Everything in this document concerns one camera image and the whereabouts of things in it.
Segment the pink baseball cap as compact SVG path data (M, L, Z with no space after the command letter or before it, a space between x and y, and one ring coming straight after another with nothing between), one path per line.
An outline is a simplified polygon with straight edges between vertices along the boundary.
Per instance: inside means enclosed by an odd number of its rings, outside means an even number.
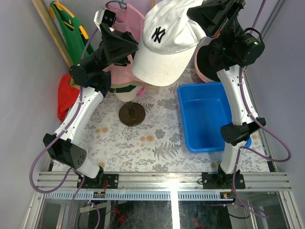
M132 81L142 82L132 73L132 67L133 67L132 55L128 55L127 58L130 61L130 64L127 66L118 66L111 64L103 69L104 72L111 73L112 84L125 84L125 83L130 83Z

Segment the pink t-shirt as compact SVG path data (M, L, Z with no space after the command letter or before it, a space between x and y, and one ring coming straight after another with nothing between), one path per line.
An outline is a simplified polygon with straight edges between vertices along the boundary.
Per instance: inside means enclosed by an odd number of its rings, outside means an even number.
M113 29L120 32L130 32L133 38L139 42L144 24L144 16L135 7L127 4L127 9L112 10L116 13L116 21ZM136 97L143 95L146 92L145 87L141 87Z

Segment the black hat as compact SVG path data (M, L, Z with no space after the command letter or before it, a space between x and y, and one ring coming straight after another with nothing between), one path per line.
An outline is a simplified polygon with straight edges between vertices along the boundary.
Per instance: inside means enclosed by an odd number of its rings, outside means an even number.
M211 65L209 64L209 50L210 47L208 45L202 46L198 49L198 59L201 60L202 64L202 73L207 76L208 78L214 80L214 82L219 82L219 78L216 74L216 72L213 70Z

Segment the dark green cap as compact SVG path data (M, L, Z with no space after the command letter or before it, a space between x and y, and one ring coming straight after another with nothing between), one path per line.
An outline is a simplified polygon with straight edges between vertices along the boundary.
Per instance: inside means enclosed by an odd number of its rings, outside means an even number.
M110 93L115 93L115 94L129 93L130 91L132 91L135 88L136 88L135 85L128 85L128 86L121 87L121 88L110 88L109 92Z

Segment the white cap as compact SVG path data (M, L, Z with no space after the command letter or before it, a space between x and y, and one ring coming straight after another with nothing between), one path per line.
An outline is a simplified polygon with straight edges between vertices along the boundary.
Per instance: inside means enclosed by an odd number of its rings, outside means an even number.
M206 34L187 16L201 0L162 0L145 16L132 73L154 86L169 86L184 72Z

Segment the cream foam mannequin head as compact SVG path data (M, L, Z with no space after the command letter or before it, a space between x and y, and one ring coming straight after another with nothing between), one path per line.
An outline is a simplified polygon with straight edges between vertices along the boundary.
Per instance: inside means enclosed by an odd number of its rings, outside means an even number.
M130 102L136 98L137 93L140 91L140 89L141 89L140 86L136 86L134 89L132 89L129 92L115 93L115 95L122 102Z

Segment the dark mannequin base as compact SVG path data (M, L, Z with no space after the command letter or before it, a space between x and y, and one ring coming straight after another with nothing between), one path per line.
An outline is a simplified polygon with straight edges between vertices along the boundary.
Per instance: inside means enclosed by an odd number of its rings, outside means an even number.
M119 119L125 126L138 126L145 119L145 109L141 104L129 101L120 108Z

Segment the blue plastic bin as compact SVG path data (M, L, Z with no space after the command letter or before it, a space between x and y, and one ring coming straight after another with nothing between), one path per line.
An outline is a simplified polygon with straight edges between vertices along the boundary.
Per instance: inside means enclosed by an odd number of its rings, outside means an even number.
M178 86L185 144L191 153L224 151L221 127L232 121L231 109L220 82Z

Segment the khaki hat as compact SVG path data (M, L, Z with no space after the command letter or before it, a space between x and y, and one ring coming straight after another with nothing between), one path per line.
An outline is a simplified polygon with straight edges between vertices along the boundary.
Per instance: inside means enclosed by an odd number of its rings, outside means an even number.
M123 88L127 87L129 85L133 86L140 86L140 87L146 87L149 90L159 90L158 86L153 86L151 84L145 83L145 82L139 82L139 81L131 81L129 83L123 83L123 84L111 84L111 88Z

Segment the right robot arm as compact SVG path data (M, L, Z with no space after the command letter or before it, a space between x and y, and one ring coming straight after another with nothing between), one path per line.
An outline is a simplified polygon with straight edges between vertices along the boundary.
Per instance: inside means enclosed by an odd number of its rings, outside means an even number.
M243 0L211 0L187 11L187 16L212 39L196 52L196 71L205 81L222 83L232 114L231 123L220 128L224 158L216 173L202 174L206 189L245 188L244 177L237 169L238 150L266 124L243 85L241 68L253 64L265 49L263 38L255 38L253 28L243 29L237 19L244 5Z

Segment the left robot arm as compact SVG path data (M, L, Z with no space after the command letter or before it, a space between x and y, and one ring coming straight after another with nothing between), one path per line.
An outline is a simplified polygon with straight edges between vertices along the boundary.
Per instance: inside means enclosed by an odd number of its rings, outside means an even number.
M129 65L128 56L138 50L138 43L129 31L111 30L105 23L100 24L100 31L99 48L81 57L69 70L74 82L80 86L78 98L55 133L43 138L50 158L82 174L81 181L93 188L105 184L103 168L89 159L78 141L96 106L111 87L111 73L104 69L112 64Z

